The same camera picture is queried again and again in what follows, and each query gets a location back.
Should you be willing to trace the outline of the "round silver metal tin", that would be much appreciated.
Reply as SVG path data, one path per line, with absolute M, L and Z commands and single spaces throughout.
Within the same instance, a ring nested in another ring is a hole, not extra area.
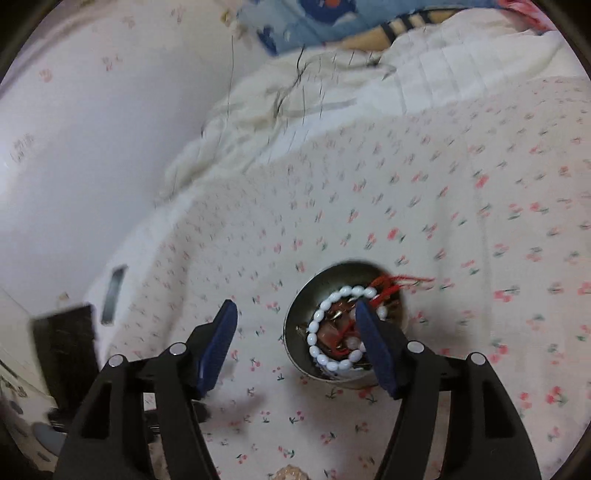
M 356 325 L 356 304 L 367 301 L 380 320 L 405 331 L 408 315 L 403 289 L 418 284 L 416 277 L 394 275 L 367 261 L 329 266 L 301 288 L 287 311 L 283 323 L 287 357 L 305 377 L 331 386 L 377 385 Z

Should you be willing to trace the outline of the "pink crumpled cloth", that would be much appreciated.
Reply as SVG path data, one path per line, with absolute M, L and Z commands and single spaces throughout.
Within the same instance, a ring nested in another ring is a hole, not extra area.
M 538 32 L 557 31 L 557 26 L 531 0 L 497 0 L 497 5 L 505 10 L 517 13 L 534 30 Z

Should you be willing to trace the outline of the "white striped duvet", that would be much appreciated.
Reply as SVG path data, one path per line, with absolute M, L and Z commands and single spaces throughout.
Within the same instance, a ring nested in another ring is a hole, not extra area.
M 298 49 L 263 64 L 212 107 L 201 135 L 168 165 L 157 198 L 167 201 L 200 178 L 273 162 L 356 120 L 417 114 L 521 81 L 584 73 L 559 32 L 537 33 L 493 9 L 463 10 L 381 52 Z

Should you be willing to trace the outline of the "cherry print bed sheet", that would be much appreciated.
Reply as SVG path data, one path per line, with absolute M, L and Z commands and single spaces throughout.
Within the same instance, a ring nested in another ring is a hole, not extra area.
M 204 436 L 224 479 L 370 479 L 398 404 L 308 379 L 283 320 L 349 259 L 424 277 L 409 334 L 493 364 L 544 478 L 590 420 L 590 83 L 555 77 L 410 117 L 358 120 L 192 186 L 119 254 L 128 292 L 101 353 L 160 353 L 225 299 L 238 333 Z

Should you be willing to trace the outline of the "striped tan pillow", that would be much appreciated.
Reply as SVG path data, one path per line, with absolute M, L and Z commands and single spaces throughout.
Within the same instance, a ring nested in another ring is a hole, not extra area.
M 348 36 L 339 42 L 333 42 L 332 46 L 342 50 L 381 52 L 388 50 L 394 40 L 401 37 L 401 35 L 414 29 L 441 24 L 460 11 L 462 11 L 462 8 L 436 8 L 403 14 L 371 30 Z

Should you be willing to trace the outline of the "blue whale print curtain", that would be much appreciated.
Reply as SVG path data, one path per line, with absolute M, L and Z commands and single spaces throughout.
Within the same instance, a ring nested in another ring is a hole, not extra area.
M 488 0 L 245 1 L 236 20 L 270 55 L 337 42 L 420 10 L 496 8 Z

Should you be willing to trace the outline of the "dark smartphone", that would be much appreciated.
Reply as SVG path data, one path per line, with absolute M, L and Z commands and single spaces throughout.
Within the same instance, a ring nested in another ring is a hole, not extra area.
M 100 317 L 100 324 L 110 326 L 114 323 L 117 303 L 122 289 L 126 265 L 120 265 L 113 269 L 104 296 L 103 308 Z

